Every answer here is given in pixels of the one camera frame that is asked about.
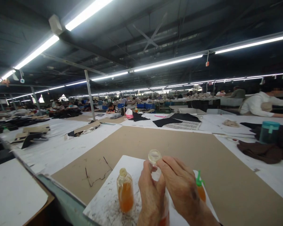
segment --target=orange liquid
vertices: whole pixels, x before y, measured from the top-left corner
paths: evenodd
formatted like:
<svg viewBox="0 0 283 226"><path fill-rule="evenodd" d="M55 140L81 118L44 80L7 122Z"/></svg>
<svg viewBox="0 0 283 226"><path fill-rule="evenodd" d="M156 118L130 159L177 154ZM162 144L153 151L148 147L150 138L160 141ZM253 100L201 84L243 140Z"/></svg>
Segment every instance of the orange liquid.
<svg viewBox="0 0 283 226"><path fill-rule="evenodd" d="M170 212L159 222L159 226L170 226Z"/></svg>
<svg viewBox="0 0 283 226"><path fill-rule="evenodd" d="M202 199L203 202L206 202L206 194L205 194L203 186L198 187L198 193L199 193L200 199Z"/></svg>
<svg viewBox="0 0 283 226"><path fill-rule="evenodd" d="M122 188L118 189L119 207L123 213L126 213L132 209L134 203L133 187L130 183L124 183Z"/></svg>

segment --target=green bottle cap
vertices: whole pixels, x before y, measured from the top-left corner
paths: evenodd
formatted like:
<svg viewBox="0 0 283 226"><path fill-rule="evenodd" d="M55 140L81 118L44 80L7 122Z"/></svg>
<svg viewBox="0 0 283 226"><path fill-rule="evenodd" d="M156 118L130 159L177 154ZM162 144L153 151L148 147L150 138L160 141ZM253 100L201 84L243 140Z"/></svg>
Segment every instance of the green bottle cap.
<svg viewBox="0 0 283 226"><path fill-rule="evenodd" d="M200 180L200 173L201 173L201 171L199 170L198 171L198 177L196 178L196 184L197 184L198 187L202 186L202 182L205 183L203 180Z"/></svg>

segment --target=blue crate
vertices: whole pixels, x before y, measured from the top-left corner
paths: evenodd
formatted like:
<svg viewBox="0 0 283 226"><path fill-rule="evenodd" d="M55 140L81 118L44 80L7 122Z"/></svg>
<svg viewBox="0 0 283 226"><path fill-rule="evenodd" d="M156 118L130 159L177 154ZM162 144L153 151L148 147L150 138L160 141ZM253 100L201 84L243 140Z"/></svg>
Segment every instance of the blue crate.
<svg viewBox="0 0 283 226"><path fill-rule="evenodd" d="M155 104L145 104L146 109L155 109Z"/></svg>
<svg viewBox="0 0 283 226"><path fill-rule="evenodd" d="M145 108L144 104L137 104L137 108Z"/></svg>

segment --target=ceiling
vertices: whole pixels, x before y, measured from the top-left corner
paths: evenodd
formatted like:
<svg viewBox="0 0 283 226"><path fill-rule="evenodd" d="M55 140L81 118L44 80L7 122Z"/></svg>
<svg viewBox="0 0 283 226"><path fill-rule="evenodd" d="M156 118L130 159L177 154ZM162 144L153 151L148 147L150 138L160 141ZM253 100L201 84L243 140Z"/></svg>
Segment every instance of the ceiling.
<svg viewBox="0 0 283 226"><path fill-rule="evenodd" d="M92 1L0 0L0 77L52 34L48 19L69 22ZM162 22L153 44L151 37ZM214 47L283 31L283 0L114 0L44 53L104 73L159 62ZM90 82L93 93L178 84L206 79L283 73L283 41L182 62L138 73ZM10 79L0 93L30 93L30 86L79 81L84 70L36 57L22 68L25 86ZM90 72L89 77L99 74ZM87 94L86 84L67 89Z"/></svg>

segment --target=metal pole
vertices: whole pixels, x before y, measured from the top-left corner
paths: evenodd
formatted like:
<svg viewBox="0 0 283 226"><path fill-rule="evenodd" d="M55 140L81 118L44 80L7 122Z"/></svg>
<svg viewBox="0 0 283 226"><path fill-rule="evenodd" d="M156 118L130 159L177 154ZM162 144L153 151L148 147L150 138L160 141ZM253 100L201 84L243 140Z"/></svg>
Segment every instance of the metal pole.
<svg viewBox="0 0 283 226"><path fill-rule="evenodd" d="M33 97L35 98L37 108L39 109L39 111L37 112L37 114L38 114L39 116L42 116L41 108L40 108L40 105L39 105L39 101L38 101L38 99L37 99L37 96L36 96L36 94L35 94L34 87L31 86L31 90L32 90L32 93L33 93Z"/></svg>
<svg viewBox="0 0 283 226"><path fill-rule="evenodd" d="M3 104L1 103L1 100L0 100L0 106L1 106L1 109L2 109L3 111L5 111L5 109L3 108Z"/></svg>
<svg viewBox="0 0 283 226"><path fill-rule="evenodd" d="M88 76L88 71L84 70L85 72L85 77L86 77L86 81L87 81L87 89L88 89L88 94L89 94L89 100L90 100L90 107L91 107L91 112L92 112L92 118L95 121L95 114L94 114L94 110L93 110L93 99L92 99L92 95L91 95L91 89L90 89L90 83L89 83L89 76Z"/></svg>
<svg viewBox="0 0 283 226"><path fill-rule="evenodd" d="M14 103L14 100L13 100L12 94L10 94L10 98L12 99L13 106L14 106L14 108L15 108L15 111L17 111L17 107L16 107L16 104Z"/></svg>

